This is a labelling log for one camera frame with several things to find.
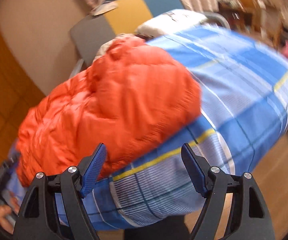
silver screw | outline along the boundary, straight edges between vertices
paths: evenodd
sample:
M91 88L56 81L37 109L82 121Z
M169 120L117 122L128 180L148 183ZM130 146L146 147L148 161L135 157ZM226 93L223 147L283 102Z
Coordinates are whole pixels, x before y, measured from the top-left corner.
M38 174L36 174L36 178L37 179L40 179L44 176L44 173L43 172L39 172Z
M75 166L72 166L68 169L69 173L74 173L75 171L77 171L77 167L75 167Z
M245 172L244 173L244 177L247 179L251 179L252 178L252 174L250 174L249 172Z
M220 169L216 166L211 167L211 171L213 171L214 173L219 173Z

orange puffer jacket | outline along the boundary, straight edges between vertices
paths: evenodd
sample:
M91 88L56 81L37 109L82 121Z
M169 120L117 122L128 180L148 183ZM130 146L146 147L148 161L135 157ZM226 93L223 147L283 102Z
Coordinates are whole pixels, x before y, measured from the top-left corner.
M108 150L99 178L154 149L200 114L200 88L166 51L131 37L114 41L91 67L31 108L19 128L17 174L62 173Z

white pillow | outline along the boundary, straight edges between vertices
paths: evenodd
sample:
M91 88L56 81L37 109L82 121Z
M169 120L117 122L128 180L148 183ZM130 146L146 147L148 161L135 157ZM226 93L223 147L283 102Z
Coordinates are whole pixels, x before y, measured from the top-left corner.
M135 33L145 37L156 38L185 30L206 20L207 17L202 13L175 9L144 22L136 29Z

blue fabric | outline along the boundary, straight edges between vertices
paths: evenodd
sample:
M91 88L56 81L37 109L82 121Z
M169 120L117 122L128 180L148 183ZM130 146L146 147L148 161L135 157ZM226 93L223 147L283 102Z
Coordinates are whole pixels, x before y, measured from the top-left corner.
M224 172L252 171L288 128L288 60L222 28L197 26L148 42L182 63L202 89L202 115L158 148L95 184L83 203L96 230L134 228L202 207L180 156L189 143ZM16 174L8 188L25 194ZM67 223L62 198L57 208Z
M153 17L162 13L174 10L184 9L180 0L144 0Z

